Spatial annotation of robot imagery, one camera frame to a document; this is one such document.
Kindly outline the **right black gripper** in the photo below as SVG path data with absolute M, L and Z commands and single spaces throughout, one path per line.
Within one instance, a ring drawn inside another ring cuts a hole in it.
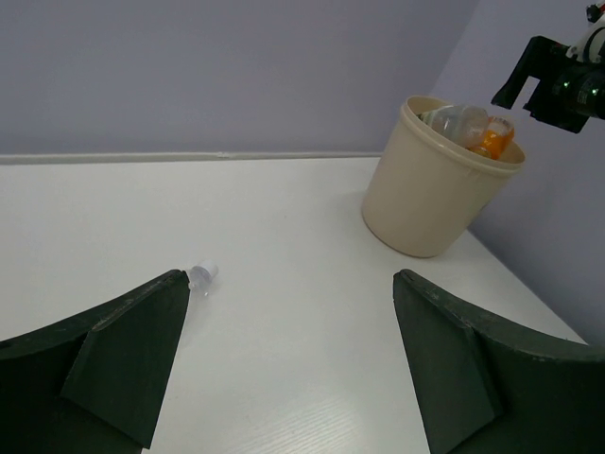
M 590 118 L 604 119 L 604 67 L 567 62 L 568 46 L 532 37 L 492 105 L 510 110 L 529 78 L 539 80 L 524 109 L 539 122 L 579 133 Z

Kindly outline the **clear crushed bottle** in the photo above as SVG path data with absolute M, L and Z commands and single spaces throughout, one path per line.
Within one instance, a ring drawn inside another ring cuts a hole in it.
M 197 297 L 206 297 L 218 275 L 218 266 L 215 261 L 207 259 L 185 271 L 188 278 L 188 287 Z

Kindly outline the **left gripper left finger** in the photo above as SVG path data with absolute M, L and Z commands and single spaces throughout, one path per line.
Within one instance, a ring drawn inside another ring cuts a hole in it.
M 168 271 L 107 303 L 1 343 L 4 453 L 150 448 L 190 296 Z

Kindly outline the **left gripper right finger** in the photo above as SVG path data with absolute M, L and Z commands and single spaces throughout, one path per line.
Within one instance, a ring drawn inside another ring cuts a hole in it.
M 468 303 L 411 270 L 393 303 L 432 453 L 601 453 L 604 350 Z

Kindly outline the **orange juice bottle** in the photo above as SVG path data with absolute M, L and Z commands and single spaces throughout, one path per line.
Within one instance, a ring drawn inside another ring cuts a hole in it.
M 479 156 L 499 160 L 514 138 L 514 123 L 502 116 L 490 116 L 489 120 L 483 141 L 469 150 Z

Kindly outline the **green label water bottle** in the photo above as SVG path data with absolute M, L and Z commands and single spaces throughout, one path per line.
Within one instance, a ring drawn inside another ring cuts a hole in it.
M 473 105 L 446 105 L 419 113 L 418 118 L 442 137 L 463 148 L 482 143 L 490 124 L 488 113 Z

